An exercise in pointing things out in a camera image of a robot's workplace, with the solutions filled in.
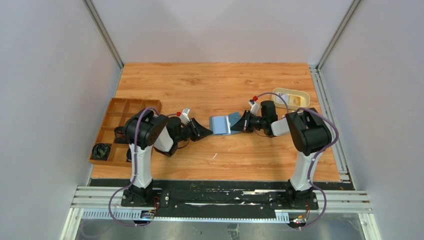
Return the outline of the blue card holder wallet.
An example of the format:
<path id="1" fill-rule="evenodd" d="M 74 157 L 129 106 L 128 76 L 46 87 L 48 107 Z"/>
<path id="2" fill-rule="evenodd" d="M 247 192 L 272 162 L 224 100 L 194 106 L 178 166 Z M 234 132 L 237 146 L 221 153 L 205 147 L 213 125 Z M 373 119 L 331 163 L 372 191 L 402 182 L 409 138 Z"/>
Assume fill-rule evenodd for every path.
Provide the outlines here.
<path id="1" fill-rule="evenodd" d="M 240 113 L 237 111 L 228 115 L 211 116 L 209 118 L 209 128 L 212 134 L 216 136 L 237 134 L 240 131 L 231 130 L 231 127 L 233 127 L 240 118 Z"/>

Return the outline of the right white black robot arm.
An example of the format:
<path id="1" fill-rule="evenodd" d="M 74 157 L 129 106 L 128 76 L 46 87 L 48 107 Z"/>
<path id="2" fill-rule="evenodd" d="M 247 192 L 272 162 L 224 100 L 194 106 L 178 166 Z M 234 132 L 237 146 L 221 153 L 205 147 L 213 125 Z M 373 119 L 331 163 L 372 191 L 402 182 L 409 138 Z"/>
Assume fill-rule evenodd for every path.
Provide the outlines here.
<path id="1" fill-rule="evenodd" d="M 333 140 L 331 131 L 315 108 L 301 108 L 285 114 L 283 118 L 278 117 L 272 100 L 261 102 L 259 108 L 260 116 L 253 110 L 246 110 L 230 129 L 246 133 L 262 130 L 269 138 L 290 134 L 297 157 L 285 199 L 291 205 L 309 200 L 313 193 L 312 181 L 317 162 Z"/>

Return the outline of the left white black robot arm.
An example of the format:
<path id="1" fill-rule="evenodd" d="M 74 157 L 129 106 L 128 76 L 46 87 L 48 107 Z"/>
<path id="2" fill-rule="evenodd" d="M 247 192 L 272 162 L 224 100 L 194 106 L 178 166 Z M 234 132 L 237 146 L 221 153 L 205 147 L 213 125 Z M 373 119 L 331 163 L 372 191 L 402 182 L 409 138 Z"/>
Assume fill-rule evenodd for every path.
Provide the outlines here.
<path id="1" fill-rule="evenodd" d="M 171 157 L 180 142 L 196 142 L 213 134 L 195 118 L 189 118 L 189 108 L 182 112 L 164 115 L 154 107 L 145 107 L 133 115 L 123 126 L 123 135 L 131 154 L 131 182 L 125 189 L 127 198 L 134 197 L 143 205 L 153 198 L 151 158 L 153 150 Z"/>

